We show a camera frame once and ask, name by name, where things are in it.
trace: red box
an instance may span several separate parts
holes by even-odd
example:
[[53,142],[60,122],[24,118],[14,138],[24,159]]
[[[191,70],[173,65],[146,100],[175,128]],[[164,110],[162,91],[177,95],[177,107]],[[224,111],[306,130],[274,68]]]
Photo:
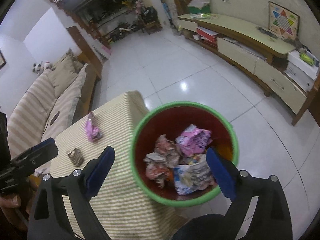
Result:
[[203,27],[197,27],[197,33],[205,38],[207,38],[211,42],[216,42],[216,36],[219,34],[217,32],[214,32],[212,30],[203,28]]

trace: sofa backrest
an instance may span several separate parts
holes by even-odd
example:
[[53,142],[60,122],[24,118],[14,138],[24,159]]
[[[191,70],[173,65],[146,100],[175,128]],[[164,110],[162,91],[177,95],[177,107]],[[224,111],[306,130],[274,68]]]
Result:
[[23,95],[8,120],[11,158],[40,143],[48,116],[56,102],[45,70]]

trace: trash bin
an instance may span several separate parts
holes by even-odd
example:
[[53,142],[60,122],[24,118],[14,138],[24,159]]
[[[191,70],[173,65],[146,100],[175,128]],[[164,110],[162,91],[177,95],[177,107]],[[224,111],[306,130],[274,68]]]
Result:
[[175,139],[190,125],[210,130],[210,146],[228,146],[234,165],[238,163],[239,148],[232,125],[214,109],[195,102],[168,103],[148,113],[138,124],[132,137],[130,163],[132,174],[141,189],[155,201],[172,207],[190,207],[205,203],[220,193],[219,186],[210,186],[202,191],[180,196],[174,187],[159,188],[155,181],[145,176],[146,154],[153,152],[157,138],[166,134],[168,140]]

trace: pink plastic package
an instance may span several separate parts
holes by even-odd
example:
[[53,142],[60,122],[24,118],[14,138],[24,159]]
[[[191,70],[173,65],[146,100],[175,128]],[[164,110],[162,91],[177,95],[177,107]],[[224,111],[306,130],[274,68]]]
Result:
[[203,153],[206,146],[212,142],[211,131],[191,124],[176,138],[176,142],[185,156],[191,157],[193,154]]
[[88,114],[88,120],[85,123],[85,127],[84,127],[87,137],[91,142],[95,142],[102,137],[102,133],[100,129],[95,125],[93,119],[94,119],[94,115],[92,112],[90,112]]

